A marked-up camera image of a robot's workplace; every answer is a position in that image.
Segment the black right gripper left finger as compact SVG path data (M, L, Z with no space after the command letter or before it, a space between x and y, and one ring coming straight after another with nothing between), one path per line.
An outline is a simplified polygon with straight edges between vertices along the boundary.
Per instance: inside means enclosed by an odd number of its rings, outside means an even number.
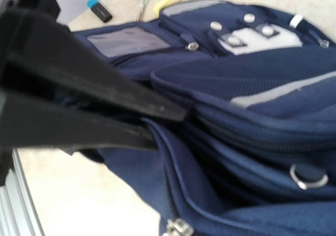
M1 90L1 185L13 149L49 147L157 149L152 134L139 126Z

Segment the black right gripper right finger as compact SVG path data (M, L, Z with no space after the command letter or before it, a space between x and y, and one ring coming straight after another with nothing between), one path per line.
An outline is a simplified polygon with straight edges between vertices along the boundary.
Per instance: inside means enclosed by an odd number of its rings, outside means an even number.
M65 26L28 9L1 14L1 87L40 98L62 91L168 121L186 116L181 106L109 68Z

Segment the navy blue student backpack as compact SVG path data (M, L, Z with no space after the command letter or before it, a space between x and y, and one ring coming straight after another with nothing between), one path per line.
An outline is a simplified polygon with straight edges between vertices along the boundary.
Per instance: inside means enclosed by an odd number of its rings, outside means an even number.
M161 215L162 235L335 235L335 43L300 15L189 0L75 32L123 76L186 108L158 151L85 151Z

